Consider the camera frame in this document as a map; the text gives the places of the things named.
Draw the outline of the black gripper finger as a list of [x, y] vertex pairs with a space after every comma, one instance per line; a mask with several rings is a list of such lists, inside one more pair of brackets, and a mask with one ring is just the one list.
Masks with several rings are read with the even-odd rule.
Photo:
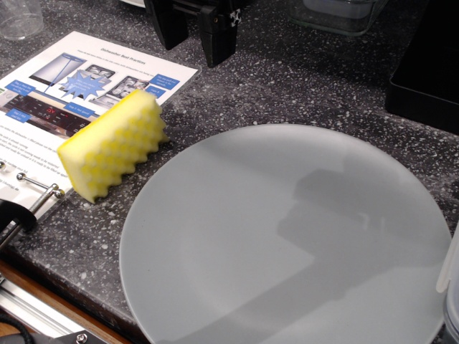
[[208, 67], [216, 67], [235, 53], [238, 2], [207, 2], [199, 11], [199, 31]]
[[188, 38], [186, 17], [174, 8], [173, 1], [145, 0], [144, 4], [154, 31], [166, 50], [173, 49]]

